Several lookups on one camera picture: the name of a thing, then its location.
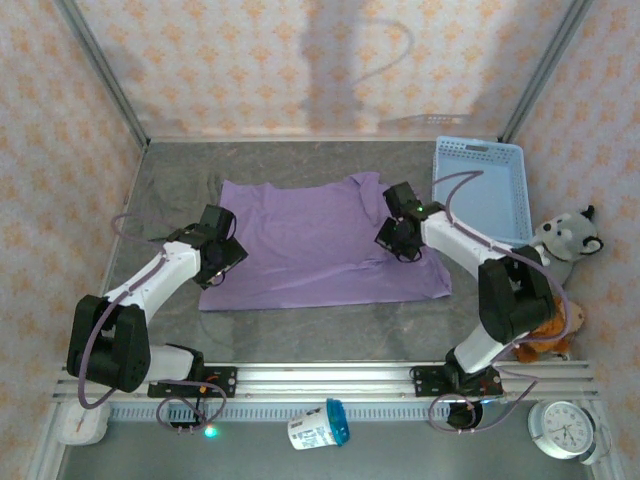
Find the purple t-shirt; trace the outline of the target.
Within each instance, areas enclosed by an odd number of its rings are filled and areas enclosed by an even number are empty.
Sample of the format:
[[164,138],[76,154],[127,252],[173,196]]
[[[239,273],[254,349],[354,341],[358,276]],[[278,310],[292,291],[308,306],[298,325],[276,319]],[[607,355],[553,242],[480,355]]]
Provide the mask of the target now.
[[390,213],[377,172],[309,188],[225,181],[220,204],[236,215],[247,258],[199,299],[202,312],[429,301],[452,292],[428,248],[398,261],[375,238]]

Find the blue plastic laundry basket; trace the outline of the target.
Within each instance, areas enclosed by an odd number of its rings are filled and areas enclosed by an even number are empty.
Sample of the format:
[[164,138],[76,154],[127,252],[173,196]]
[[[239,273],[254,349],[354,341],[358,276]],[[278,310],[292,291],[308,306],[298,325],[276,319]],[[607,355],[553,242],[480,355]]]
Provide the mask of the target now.
[[452,213],[479,232],[521,246],[533,237],[524,153],[513,144],[440,136],[433,157],[431,197],[445,203],[464,173],[481,176],[454,192]]

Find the grey plush wolf toy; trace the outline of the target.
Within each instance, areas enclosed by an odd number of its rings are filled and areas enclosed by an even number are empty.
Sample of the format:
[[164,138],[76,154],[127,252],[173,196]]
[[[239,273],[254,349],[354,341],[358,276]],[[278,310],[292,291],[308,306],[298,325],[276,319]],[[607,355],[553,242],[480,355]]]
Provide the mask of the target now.
[[557,215],[540,224],[529,245],[539,254],[542,265],[564,285],[577,262],[599,253],[604,242],[593,223],[595,207]]

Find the brown plush bear toy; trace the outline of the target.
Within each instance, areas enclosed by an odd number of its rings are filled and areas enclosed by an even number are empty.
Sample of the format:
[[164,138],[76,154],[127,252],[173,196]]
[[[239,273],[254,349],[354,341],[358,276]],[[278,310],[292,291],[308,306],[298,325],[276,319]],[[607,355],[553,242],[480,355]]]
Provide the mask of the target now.
[[[564,306],[560,297],[555,297],[554,302],[556,309],[555,316],[534,330],[531,333],[533,338],[553,337],[563,331],[566,323]],[[572,301],[570,301],[569,304],[571,309],[571,325],[567,333],[557,340],[528,341],[521,344],[514,350],[515,357],[520,363],[536,362],[542,354],[546,353],[567,354],[569,352],[570,343],[586,320],[585,312],[580,305]]]

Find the white cup with blue lid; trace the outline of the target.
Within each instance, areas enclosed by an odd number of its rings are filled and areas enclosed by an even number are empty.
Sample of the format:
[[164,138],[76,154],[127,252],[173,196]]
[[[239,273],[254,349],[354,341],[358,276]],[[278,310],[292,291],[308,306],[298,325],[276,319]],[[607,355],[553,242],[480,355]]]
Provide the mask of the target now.
[[287,423],[287,435],[295,450],[345,445],[351,438],[346,411],[340,400],[329,398]]

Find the square white timer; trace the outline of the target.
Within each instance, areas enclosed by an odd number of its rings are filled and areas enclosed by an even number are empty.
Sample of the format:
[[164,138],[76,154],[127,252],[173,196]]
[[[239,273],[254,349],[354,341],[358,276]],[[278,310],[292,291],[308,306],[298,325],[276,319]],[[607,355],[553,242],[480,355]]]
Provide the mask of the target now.
[[102,404],[85,409],[77,400],[62,404],[56,424],[56,438],[63,445],[86,446],[100,442],[107,431],[111,409]]

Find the round white alarm clock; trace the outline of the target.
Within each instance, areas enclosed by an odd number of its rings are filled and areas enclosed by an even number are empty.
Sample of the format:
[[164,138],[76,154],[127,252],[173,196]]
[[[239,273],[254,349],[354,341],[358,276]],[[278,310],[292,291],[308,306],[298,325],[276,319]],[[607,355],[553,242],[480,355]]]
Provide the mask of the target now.
[[611,433],[596,414],[571,401],[536,403],[529,410],[527,428],[533,443],[557,460],[591,466],[613,449]]

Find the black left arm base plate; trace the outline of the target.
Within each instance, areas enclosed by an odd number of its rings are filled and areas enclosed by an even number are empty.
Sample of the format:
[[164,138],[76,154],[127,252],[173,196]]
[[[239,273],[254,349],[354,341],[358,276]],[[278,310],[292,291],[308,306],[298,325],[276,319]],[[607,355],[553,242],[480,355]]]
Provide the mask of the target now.
[[221,394],[217,390],[203,386],[203,383],[211,383],[218,386],[228,398],[234,398],[237,373],[236,367],[204,366],[198,372],[190,373],[187,377],[187,381],[195,382],[195,385],[178,385],[174,381],[171,383],[159,381],[148,386],[147,396],[150,398],[168,398],[170,396],[220,398]]

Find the aluminium frame bar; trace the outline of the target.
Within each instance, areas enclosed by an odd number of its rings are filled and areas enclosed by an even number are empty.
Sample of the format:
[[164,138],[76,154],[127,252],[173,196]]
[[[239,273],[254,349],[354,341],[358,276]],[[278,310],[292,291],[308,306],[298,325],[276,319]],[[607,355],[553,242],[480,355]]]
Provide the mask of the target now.
[[435,142],[439,135],[227,135],[227,136],[153,136],[149,145],[159,143],[264,143],[264,142]]

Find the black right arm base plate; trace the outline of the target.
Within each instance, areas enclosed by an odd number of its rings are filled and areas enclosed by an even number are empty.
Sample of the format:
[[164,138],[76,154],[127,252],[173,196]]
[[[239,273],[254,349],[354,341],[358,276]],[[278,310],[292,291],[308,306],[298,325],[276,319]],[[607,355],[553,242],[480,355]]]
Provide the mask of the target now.
[[417,397],[497,397],[504,393],[500,374],[493,367],[468,374],[448,364],[418,365],[410,369],[409,376]]

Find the aluminium mounting rail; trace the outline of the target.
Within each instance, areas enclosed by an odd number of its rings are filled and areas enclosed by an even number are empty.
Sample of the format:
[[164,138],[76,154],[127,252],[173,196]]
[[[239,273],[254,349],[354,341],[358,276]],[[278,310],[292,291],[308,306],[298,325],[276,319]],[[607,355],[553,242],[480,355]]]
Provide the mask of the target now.
[[[337,398],[347,402],[409,401],[416,398],[409,371],[436,362],[236,363],[236,401],[311,402]],[[501,362],[504,393],[473,400],[514,400],[528,387],[534,400],[592,400],[600,397],[586,361]]]

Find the aluminium frame post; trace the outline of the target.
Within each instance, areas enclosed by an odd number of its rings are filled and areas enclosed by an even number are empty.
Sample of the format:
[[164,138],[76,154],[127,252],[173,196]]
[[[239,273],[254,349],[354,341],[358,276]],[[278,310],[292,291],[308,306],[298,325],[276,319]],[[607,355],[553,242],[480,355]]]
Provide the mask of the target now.
[[571,0],[569,8],[551,37],[527,83],[516,108],[497,137],[499,143],[513,143],[529,114],[581,26],[594,0]]
[[146,148],[150,143],[150,137],[146,134],[76,0],[53,0],[53,2],[79,43],[107,95],[124,120],[135,143],[141,149]]

